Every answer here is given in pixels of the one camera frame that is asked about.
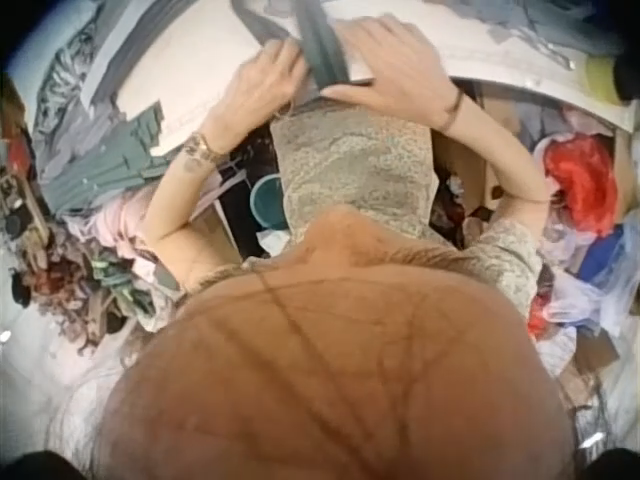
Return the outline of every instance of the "dark bracelet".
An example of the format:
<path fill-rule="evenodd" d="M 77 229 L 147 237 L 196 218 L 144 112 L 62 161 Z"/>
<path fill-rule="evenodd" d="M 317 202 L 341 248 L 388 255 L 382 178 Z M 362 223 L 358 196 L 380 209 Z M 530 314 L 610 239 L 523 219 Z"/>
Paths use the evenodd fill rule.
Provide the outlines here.
<path fill-rule="evenodd" d="M 445 122 L 445 124 L 439 128 L 441 133 L 446 133 L 458 118 L 458 114 L 460 113 L 460 107 L 462 106 L 462 101 L 464 100 L 464 92 L 461 88 L 458 89 L 458 96 L 456 97 L 456 103 L 453 104 L 453 107 L 447 110 L 447 114 L 449 118 Z"/>

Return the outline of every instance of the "sleeve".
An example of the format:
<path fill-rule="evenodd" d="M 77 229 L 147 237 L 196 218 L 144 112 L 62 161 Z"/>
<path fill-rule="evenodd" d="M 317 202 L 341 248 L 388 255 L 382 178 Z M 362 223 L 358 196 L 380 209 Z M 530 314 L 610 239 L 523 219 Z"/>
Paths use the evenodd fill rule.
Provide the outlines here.
<path fill-rule="evenodd" d="M 542 259 L 524 226 L 500 219 L 463 252 L 455 270 L 495 286 L 528 318 Z"/>

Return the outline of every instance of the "pink fabric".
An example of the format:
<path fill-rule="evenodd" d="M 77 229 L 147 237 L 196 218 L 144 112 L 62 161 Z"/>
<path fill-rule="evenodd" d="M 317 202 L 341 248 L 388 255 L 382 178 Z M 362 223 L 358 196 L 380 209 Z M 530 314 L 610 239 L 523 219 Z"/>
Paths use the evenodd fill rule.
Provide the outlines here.
<path fill-rule="evenodd" d="M 209 177 L 202 187 L 200 200 L 191 219 L 200 215 L 220 195 L 245 178 L 246 174 L 242 172 L 221 185 L 222 178 L 219 174 Z M 135 259 L 138 256 L 136 249 L 146 249 L 140 228 L 157 187 L 158 184 L 154 183 L 137 191 L 124 192 L 104 204 L 88 219 L 65 218 L 69 231 L 81 241 L 96 238 L 101 245 L 114 248 L 120 258 Z"/>

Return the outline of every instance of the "hand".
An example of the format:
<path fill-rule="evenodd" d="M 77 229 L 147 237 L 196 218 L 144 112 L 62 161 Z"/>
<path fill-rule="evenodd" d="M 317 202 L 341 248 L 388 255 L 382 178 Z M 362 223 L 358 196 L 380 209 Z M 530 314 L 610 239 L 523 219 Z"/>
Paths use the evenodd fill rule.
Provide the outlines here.
<path fill-rule="evenodd" d="M 416 26 L 385 15 L 338 24 L 336 31 L 347 50 L 362 56 L 374 83 L 335 85 L 322 91 L 324 97 L 435 129 L 447 123 L 458 90 L 435 47 Z"/>
<path fill-rule="evenodd" d="M 308 72 L 293 38 L 270 40 L 236 72 L 200 132 L 217 153 L 228 153 L 293 100 Z"/>

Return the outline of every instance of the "person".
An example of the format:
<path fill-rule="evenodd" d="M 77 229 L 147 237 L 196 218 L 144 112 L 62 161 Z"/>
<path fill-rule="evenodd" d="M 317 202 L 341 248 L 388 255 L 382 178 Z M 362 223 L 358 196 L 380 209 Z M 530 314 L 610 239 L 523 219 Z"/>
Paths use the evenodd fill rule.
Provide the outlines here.
<path fill-rule="evenodd" d="M 309 68 L 294 40 L 271 41 L 155 192 L 146 241 L 190 300 L 111 393 L 98 478 L 575 478 L 571 421 L 525 321 L 543 172 L 415 27 L 336 29 L 371 85 L 292 108 Z M 188 220 L 219 159 L 274 116 L 293 244 L 229 266 Z M 464 251 L 428 227 L 431 130 L 505 192 Z"/>

